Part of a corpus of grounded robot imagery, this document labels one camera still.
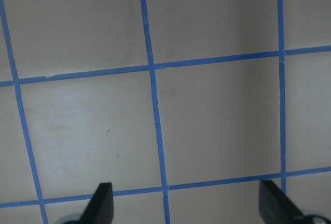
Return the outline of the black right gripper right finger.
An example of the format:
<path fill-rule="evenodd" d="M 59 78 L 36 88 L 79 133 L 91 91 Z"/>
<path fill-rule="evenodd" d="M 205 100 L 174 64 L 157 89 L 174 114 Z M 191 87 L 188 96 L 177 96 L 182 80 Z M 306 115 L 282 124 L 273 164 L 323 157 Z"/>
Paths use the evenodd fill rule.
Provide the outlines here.
<path fill-rule="evenodd" d="M 305 215 L 272 180 L 259 182 L 259 214 L 267 224 L 305 222 Z"/>

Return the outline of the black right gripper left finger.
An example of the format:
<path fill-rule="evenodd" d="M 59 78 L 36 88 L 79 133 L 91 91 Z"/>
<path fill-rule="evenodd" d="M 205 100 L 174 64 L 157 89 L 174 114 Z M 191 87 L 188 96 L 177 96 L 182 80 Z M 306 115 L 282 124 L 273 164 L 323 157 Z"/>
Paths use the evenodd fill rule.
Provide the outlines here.
<path fill-rule="evenodd" d="M 78 220 L 79 224 L 111 224 L 114 217 L 112 183 L 100 183 Z"/>

